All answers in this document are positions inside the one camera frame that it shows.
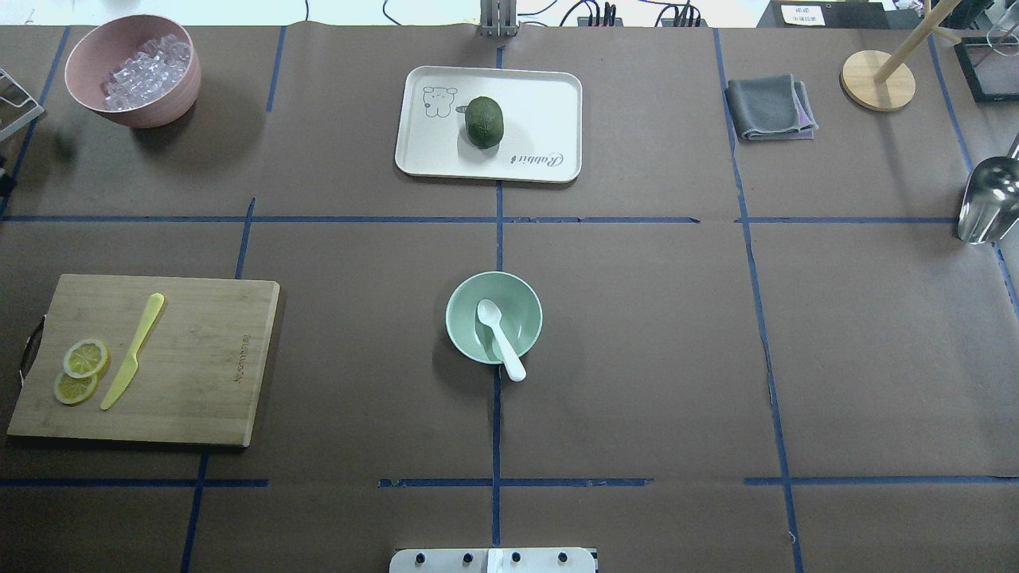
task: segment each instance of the avocado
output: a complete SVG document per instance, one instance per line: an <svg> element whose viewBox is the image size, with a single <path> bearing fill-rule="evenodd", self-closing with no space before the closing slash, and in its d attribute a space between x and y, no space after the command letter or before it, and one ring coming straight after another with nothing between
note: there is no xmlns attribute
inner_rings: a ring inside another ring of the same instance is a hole
<svg viewBox="0 0 1019 573"><path fill-rule="evenodd" d="M478 149L488 149L502 141L502 108L495 100L481 96L471 100L464 111L467 139Z"/></svg>

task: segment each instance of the white spoon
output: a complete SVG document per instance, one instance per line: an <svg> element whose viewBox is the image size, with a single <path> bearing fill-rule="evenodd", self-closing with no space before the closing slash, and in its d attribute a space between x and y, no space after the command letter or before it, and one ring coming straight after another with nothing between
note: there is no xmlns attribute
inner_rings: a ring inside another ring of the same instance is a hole
<svg viewBox="0 0 1019 573"><path fill-rule="evenodd" d="M509 374L511 380L519 382L527 376L527 372L524 370L524 365L521 363L520 357L517 356L517 351L509 344L509 338L506 338L505 332L499 326L499 320L501 319L502 311L499 310L499 307L495 306L495 303L488 299L482 299L478 303L478 320L492 329L492 333L495 334L495 342L499 345L499 352L502 353L502 364L506 367L506 374Z"/></svg>

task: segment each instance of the green bowl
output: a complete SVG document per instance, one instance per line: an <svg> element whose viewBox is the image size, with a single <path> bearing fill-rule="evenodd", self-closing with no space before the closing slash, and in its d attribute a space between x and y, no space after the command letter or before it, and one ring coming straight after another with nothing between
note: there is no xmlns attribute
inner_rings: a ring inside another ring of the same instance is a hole
<svg viewBox="0 0 1019 573"><path fill-rule="evenodd" d="M534 289L508 272L482 272L457 287L446 305L446 331L464 356L485 364L501 364L491 328L478 320L478 303L489 299L502 311L499 325L518 356L531 350L544 314Z"/></svg>

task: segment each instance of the yellow knife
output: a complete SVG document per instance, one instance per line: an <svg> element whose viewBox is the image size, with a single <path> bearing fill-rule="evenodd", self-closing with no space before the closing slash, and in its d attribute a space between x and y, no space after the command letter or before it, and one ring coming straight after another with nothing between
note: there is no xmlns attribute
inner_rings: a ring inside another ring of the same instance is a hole
<svg viewBox="0 0 1019 573"><path fill-rule="evenodd" d="M145 304L142 320L139 321L138 330L135 331L135 340L127 347L127 354L124 356L124 361L120 363L120 369L117 370L116 377L113 378L113 385L107 390L106 398L103 399L103 403L99 406L103 410L109 410L110 406L113 406L113 403L127 389L127 384L135 377L135 372L138 372L138 351L142 348L142 343L145 342L149 330L152 329L152 325L156 322L156 316L159 315L164 302L166 302L165 297L159 293L154 293L149 297L149 302Z"/></svg>

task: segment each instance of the folded towel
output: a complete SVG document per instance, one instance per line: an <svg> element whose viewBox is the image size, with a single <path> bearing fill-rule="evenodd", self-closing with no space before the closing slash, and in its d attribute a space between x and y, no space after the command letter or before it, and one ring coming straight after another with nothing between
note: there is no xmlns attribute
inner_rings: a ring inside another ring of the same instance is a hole
<svg viewBox="0 0 1019 573"><path fill-rule="evenodd" d="M726 89L736 133L750 141L814 139L807 87L793 74L730 80Z"/></svg>

